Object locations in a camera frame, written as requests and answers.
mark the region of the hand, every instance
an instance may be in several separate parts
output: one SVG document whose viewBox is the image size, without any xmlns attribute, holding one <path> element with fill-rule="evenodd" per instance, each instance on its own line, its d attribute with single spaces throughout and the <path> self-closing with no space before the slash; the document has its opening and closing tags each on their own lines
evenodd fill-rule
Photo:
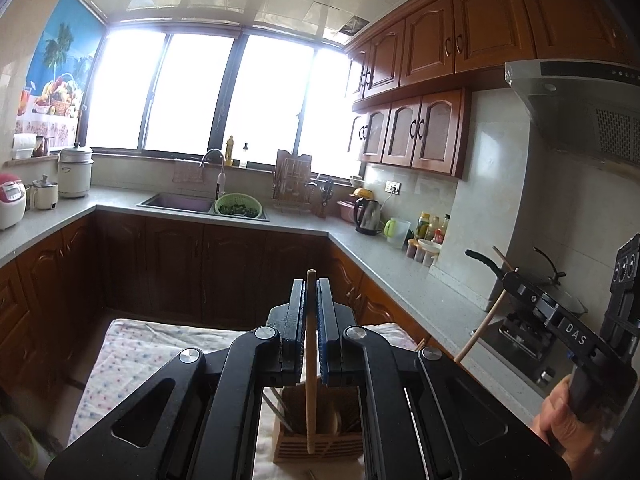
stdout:
<svg viewBox="0 0 640 480">
<path fill-rule="evenodd" d="M 574 478 L 593 458 L 596 425 L 583 424 L 569 408 L 569 380 L 567 376 L 551 391 L 542 402 L 540 414 L 531 423 L 534 433 L 547 444 L 546 433 L 551 431 L 564 447 L 562 458 L 567 462 Z"/>
</svg>

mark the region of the window frame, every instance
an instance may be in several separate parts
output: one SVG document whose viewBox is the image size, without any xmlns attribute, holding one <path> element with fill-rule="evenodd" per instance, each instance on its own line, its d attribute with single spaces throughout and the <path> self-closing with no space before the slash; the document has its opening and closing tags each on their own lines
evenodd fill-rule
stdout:
<svg viewBox="0 0 640 480">
<path fill-rule="evenodd" d="M 304 44 L 305 46 L 311 46 L 313 48 L 313 56 L 311 66 L 307 75 L 306 86 L 305 86 L 305 94 L 303 96 L 302 106 L 298 113 L 298 126 L 296 128 L 296 136 L 294 139 L 293 146 L 290 151 L 293 155 L 298 155 L 298 149 L 300 146 L 300 138 L 302 136 L 302 128 L 304 124 L 305 118 L 305 110 L 306 110 L 306 102 L 308 97 L 308 91 L 311 82 L 311 73 L 313 70 L 313 65 L 316 60 L 316 56 L 318 55 L 318 51 L 324 48 L 337 50 L 338 52 L 342 52 L 342 50 L 332 44 L 324 43 L 322 41 L 311 41 L 306 40 L 304 38 L 299 38 L 297 36 L 292 36 L 290 34 L 275 32 L 272 30 L 262 29 L 262 28 L 245 28 L 245 27 L 233 27 L 233 26 L 225 26 L 225 25 L 206 25 L 199 23 L 191 23 L 191 24 L 183 24 L 183 23 L 165 23 L 165 22 L 152 22 L 152 23 L 140 23 L 140 22 L 131 22 L 131 23 L 121 23 L 116 26 L 110 27 L 107 31 L 103 40 L 100 42 L 98 46 L 98 50 L 96 52 L 94 67 L 97 67 L 101 61 L 102 56 L 104 55 L 104 51 L 106 48 L 106 44 L 108 43 L 107 37 L 110 32 L 115 30 L 125 30 L 125 29 L 137 29 L 137 30 L 152 30 L 155 32 L 162 32 L 165 34 L 164 43 L 162 46 L 161 55 L 158 58 L 158 62 L 156 63 L 156 68 L 154 70 L 154 74 L 149 82 L 149 88 L 146 95 L 145 107 L 143 109 L 142 117 L 140 120 L 140 131 L 138 133 L 138 144 L 135 149 L 129 148 L 92 148 L 94 153 L 104 153 L 111 155 L 137 155 L 137 156 L 146 156 L 149 158 L 179 158 L 179 159 L 187 159 L 187 160 L 201 160 L 202 155 L 198 155 L 195 153 L 181 153 L 181 152 L 164 152 L 158 150 L 146 150 L 144 148 L 146 136 L 148 134 L 148 121 L 151 112 L 151 108 L 154 102 L 156 87 L 158 85 L 158 78 L 162 71 L 162 66 L 164 60 L 166 58 L 166 53 L 171 44 L 172 38 L 174 34 L 207 34 L 210 36 L 225 36 L 234 38 L 234 42 L 231 46 L 231 51 L 229 52 L 229 57 L 226 61 L 225 71 L 222 77 L 222 81 L 220 83 L 220 90 L 218 92 L 218 99 L 216 101 L 216 107 L 214 109 L 213 118 L 211 121 L 211 128 L 209 132 L 209 142 L 207 144 L 207 149 L 210 150 L 212 148 L 219 148 L 223 150 L 223 139 L 225 135 L 225 127 L 226 127 L 226 119 L 229 111 L 229 106 L 231 103 L 231 99 L 233 97 L 233 93 L 236 87 L 236 79 L 238 78 L 238 71 L 240 69 L 240 64 L 242 63 L 242 56 L 244 56 L 244 50 L 246 48 L 247 41 L 249 36 L 265 36 L 268 38 L 274 38 L 278 40 L 286 40 L 292 41 L 293 43 Z M 85 92 L 84 99 L 82 102 L 82 113 L 80 115 L 78 121 L 78 142 L 81 146 L 86 144 L 86 134 L 88 122 L 90 120 L 90 106 L 89 102 L 91 100 L 93 89 L 94 89 L 94 73 L 96 71 L 92 70 L 90 74 L 89 83 L 87 92 Z M 359 175 L 364 177 L 364 169 L 366 164 L 361 162 Z M 263 164 L 258 162 L 247 163 L 247 167 L 255 170 L 268 170 L 273 171 L 275 166 L 273 164 Z M 332 176 L 332 179 L 338 183 L 346 184 L 349 182 L 348 178 L 344 177 L 336 177 Z"/>
</svg>

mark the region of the paper towel roll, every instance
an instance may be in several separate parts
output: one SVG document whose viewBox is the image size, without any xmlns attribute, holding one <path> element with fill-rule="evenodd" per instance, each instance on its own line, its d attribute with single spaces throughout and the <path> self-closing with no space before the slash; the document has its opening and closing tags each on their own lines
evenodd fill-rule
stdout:
<svg viewBox="0 0 640 480">
<path fill-rule="evenodd" d="M 14 150 L 28 150 L 36 147 L 36 134 L 14 134 Z"/>
</svg>

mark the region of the wall mural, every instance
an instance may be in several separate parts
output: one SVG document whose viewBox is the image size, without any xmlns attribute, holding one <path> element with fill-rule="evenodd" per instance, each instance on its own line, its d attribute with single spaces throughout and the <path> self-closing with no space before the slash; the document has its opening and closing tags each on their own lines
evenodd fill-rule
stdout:
<svg viewBox="0 0 640 480">
<path fill-rule="evenodd" d="M 15 132 L 73 145 L 94 57 L 106 28 L 78 0 L 60 0 L 44 28 L 20 96 Z"/>
</svg>

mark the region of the range hood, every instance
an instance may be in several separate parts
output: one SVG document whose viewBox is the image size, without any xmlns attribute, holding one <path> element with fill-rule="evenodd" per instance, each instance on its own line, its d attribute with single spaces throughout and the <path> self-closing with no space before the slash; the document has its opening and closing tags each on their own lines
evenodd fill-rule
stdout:
<svg viewBox="0 0 640 480">
<path fill-rule="evenodd" d="M 553 148 L 640 167 L 640 71 L 594 61 L 504 64 L 505 79 Z"/>
</svg>

